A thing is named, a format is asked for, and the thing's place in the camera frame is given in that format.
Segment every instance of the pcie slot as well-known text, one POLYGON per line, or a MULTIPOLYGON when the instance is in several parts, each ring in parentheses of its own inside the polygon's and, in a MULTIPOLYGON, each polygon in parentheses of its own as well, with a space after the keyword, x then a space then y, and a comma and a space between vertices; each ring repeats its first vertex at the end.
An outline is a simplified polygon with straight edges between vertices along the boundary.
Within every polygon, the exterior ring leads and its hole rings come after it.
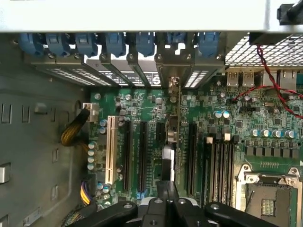
POLYGON ((195 193, 196 134, 197 125, 190 123, 188 126, 187 195, 194 195, 195 193))
POLYGON ((129 174, 131 162, 131 145, 132 145, 132 123, 125 121, 124 131, 124 152, 123 152, 123 189, 129 190, 129 174))
POLYGON ((146 189, 148 123, 140 122, 138 192, 146 189))

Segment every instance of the metal frame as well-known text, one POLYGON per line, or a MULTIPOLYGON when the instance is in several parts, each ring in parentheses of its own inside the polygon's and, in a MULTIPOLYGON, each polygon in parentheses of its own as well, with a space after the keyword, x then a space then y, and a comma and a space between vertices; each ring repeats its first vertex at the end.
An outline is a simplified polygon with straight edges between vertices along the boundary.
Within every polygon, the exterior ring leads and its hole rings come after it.
POLYGON ((198 1, 189 0, 186 5, 171 6, 171 1, 154 1, 153 6, 138 0, 125 1, 61 1, 60 7, 53 0, 12 1, 3 0, 0 5, 0 32, 97 32, 97 31, 263 31, 298 33, 303 26, 280 26, 276 18, 281 4, 297 0, 255 0, 248 4, 242 0, 198 1), (136 6, 136 13, 125 14, 136 6), (45 14, 56 12, 56 15, 45 14), (77 19, 65 17, 66 9, 77 19), (112 18, 110 23, 98 23, 103 18, 112 18), (166 15, 174 23, 163 23, 162 17, 147 16, 147 13, 166 15))

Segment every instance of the red and black wire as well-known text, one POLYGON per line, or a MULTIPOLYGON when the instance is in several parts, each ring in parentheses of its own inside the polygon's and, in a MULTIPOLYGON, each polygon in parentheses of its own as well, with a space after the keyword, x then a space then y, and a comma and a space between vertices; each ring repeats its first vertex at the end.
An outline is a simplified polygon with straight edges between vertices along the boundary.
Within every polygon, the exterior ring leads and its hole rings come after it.
POLYGON ((288 89, 283 89, 281 88, 276 82, 275 82, 275 78, 273 77, 273 75, 271 74, 270 72, 270 69, 269 67, 267 66, 267 63, 266 63, 266 60, 264 58, 264 55, 263 55, 263 50, 261 48, 260 45, 257 45, 257 54, 258 56, 260 57, 261 59, 261 63, 264 67, 264 70, 266 71, 266 73, 268 74, 269 76, 269 79, 270 81, 273 83, 273 86, 259 86, 259 87, 252 87, 250 88, 249 90, 245 91, 245 92, 242 92, 240 93, 239 95, 237 95, 237 97, 235 97, 234 99, 232 99, 233 101, 237 101, 241 96, 243 95, 246 95, 248 94, 249 92, 253 91, 253 90, 256 90, 256 89, 261 89, 261 88, 273 88, 275 89, 276 93, 277 93, 277 96, 283 106, 283 108, 288 111, 291 115, 295 116, 296 118, 300 118, 300 119, 303 119, 303 116, 301 115, 298 115, 296 113, 293 112, 292 109, 290 109, 290 107, 287 105, 287 101, 283 98, 282 94, 281 94, 281 90, 285 91, 285 92, 289 92, 291 94, 294 94, 294 95, 298 95, 300 98, 303 98, 303 95, 294 91, 294 90, 288 90, 288 89))

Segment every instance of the white pci slot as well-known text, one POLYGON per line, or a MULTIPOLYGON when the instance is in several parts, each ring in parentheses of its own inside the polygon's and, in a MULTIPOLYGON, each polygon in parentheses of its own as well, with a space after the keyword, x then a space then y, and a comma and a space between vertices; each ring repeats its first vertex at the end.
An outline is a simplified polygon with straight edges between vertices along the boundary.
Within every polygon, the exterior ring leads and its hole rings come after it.
POLYGON ((113 184, 116 181, 116 157, 118 150, 118 117, 107 118, 107 148, 105 183, 113 184))

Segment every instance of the cable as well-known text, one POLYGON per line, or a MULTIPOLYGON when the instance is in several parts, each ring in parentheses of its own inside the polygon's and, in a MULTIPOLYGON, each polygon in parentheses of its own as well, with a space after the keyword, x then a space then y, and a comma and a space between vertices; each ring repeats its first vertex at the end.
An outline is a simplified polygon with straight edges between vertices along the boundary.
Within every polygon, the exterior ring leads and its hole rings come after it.
MULTIPOLYGON (((290 92, 290 93, 292 93, 292 94, 296 94, 296 95, 298 95, 298 96, 301 97, 301 98, 303 97, 303 95, 301 95, 301 94, 299 94, 299 93, 297 93, 296 91, 293 91, 293 90, 285 90, 285 89, 281 88, 281 87, 275 82, 275 78, 273 77, 273 75, 271 75, 270 69, 269 69, 269 67, 267 66, 266 60, 265 60, 265 58, 264 58, 264 56, 263 56, 263 50, 262 50, 262 48, 261 48, 260 45, 257 45, 257 54, 258 54, 258 56, 260 57, 261 63, 262 63, 262 65, 263 65, 263 67, 264 67, 264 70, 267 72, 270 81, 273 83, 273 89, 275 89, 275 91, 276 91, 276 93, 277 93, 277 96, 278 96, 278 98, 280 99, 280 102, 281 102, 283 108, 284 108, 286 111, 288 111, 291 115, 295 116, 296 118, 303 119, 303 116, 294 113, 293 110, 289 108, 289 106, 288 106, 287 103, 286 103, 286 100, 282 97, 282 94, 281 94, 280 90, 284 90, 284 91, 290 92)), ((247 93, 249 93, 250 91, 253 91, 253 90, 255 90, 255 89, 257 89, 257 87, 253 87, 253 88, 249 89, 248 91, 242 93, 241 96, 242 96, 243 94, 247 94, 247 93)), ((236 101, 239 97, 240 97, 240 96, 237 96, 236 98, 233 99, 233 101, 236 101)))

